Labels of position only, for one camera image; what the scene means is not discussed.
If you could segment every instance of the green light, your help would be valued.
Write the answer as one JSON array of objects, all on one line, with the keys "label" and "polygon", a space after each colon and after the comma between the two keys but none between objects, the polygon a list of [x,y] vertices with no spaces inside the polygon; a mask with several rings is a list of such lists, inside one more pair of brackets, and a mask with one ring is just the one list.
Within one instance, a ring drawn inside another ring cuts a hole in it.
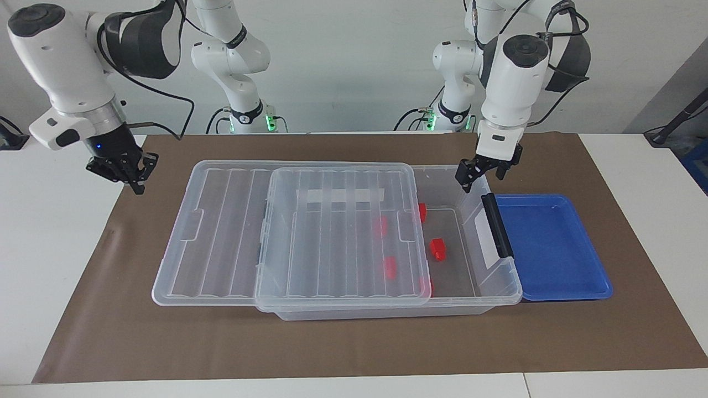
[{"label": "green light", "polygon": [[435,130],[435,121],[438,119],[438,116],[434,113],[431,113],[430,116],[428,117],[428,124],[426,125],[426,129],[428,131],[434,131]]},{"label": "green light", "polygon": [[273,117],[270,115],[265,115],[265,122],[268,124],[268,131],[274,131],[278,126],[275,124]]}]

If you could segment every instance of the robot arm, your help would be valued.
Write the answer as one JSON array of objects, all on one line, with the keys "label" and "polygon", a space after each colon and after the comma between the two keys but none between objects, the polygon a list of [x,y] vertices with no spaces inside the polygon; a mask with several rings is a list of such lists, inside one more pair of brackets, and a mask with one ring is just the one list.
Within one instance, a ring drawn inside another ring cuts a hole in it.
[{"label": "robot arm", "polygon": [[[474,95],[468,75],[477,74],[486,88],[476,156],[463,159],[457,173],[465,191],[487,171],[497,169],[497,177],[503,179],[506,171],[518,164],[522,152],[518,142],[541,90],[567,92],[587,80],[590,64],[590,49],[578,19],[586,28],[587,21],[575,12],[572,1],[474,3],[468,7],[465,25],[477,42],[443,42],[433,53],[433,64],[445,77],[445,92],[434,108],[435,129],[459,131],[464,127]],[[537,35],[500,35],[504,11],[518,7],[519,11],[542,19],[546,31]],[[548,68],[553,71],[549,79]]]},{"label": "robot arm", "polygon": [[83,141],[93,155],[86,169],[142,194],[158,156],[143,152],[125,122],[106,80],[110,69],[96,51],[97,32],[105,31],[108,54],[123,73],[161,79],[179,63],[178,34],[172,36],[183,22],[177,1],[110,15],[74,16],[54,4],[17,10],[8,22],[11,42],[52,104],[30,125],[32,136],[54,150]]},{"label": "robot arm", "polygon": [[246,76],[268,68],[268,48],[241,23],[232,0],[195,0],[194,7],[204,31],[213,38],[194,44],[192,63],[226,93],[234,131],[274,131],[274,110],[261,100],[256,84]]}]

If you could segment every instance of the white tabletop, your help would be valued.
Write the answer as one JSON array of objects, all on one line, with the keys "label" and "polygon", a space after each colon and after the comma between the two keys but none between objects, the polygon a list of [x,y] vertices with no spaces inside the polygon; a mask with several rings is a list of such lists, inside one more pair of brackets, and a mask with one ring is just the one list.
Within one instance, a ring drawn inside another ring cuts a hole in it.
[{"label": "white tabletop", "polygon": [[[708,351],[708,198],[670,151],[641,136],[581,138]],[[120,192],[84,171],[88,157],[80,145],[51,152],[34,141],[0,152],[0,385],[15,385],[0,397],[708,396],[708,370],[26,385]]]}]

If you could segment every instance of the brown table surface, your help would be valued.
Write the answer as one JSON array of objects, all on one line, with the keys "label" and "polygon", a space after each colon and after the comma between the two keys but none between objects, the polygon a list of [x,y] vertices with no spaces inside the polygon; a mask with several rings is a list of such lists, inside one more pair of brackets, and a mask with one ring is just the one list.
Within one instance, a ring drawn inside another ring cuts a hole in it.
[{"label": "brown table surface", "polygon": [[496,193],[560,193],[614,285],[608,300],[522,302],[465,317],[284,322],[248,307],[159,307],[150,292],[203,159],[456,164],[474,137],[148,137],[143,196],[124,189],[33,382],[708,368],[666,287],[575,135],[526,135]]}]

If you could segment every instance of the gray wall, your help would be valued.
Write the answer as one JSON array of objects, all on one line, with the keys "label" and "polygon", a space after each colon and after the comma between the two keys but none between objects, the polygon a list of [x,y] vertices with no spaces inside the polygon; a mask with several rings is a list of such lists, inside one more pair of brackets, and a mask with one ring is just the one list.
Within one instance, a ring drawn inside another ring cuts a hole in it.
[{"label": "gray wall", "polygon": [[[707,87],[708,39],[646,104],[624,132],[639,133],[665,125]],[[708,137],[708,112],[684,122],[672,134]]]},{"label": "gray wall", "polygon": [[[35,0],[0,0],[11,9]],[[144,9],[149,0],[57,0],[67,8]],[[532,131],[622,132],[708,36],[705,0],[578,0],[590,20],[590,81]],[[261,96],[296,131],[390,130],[406,110],[427,105],[442,85],[431,54],[443,40],[472,37],[459,0],[236,0],[243,22],[270,48],[268,71],[253,76]],[[189,15],[196,21],[190,6]],[[0,22],[9,14],[0,6]],[[537,32],[542,23],[520,14],[511,31]],[[203,35],[186,27],[180,67],[151,84],[188,94],[198,104],[192,132],[203,132],[224,94],[191,64],[190,44]],[[0,32],[3,69],[0,113],[26,126],[48,107],[46,95],[21,67]],[[187,106],[112,76],[130,121],[181,126]],[[479,114],[479,88],[473,112]],[[542,93],[532,120],[558,94]]]}]

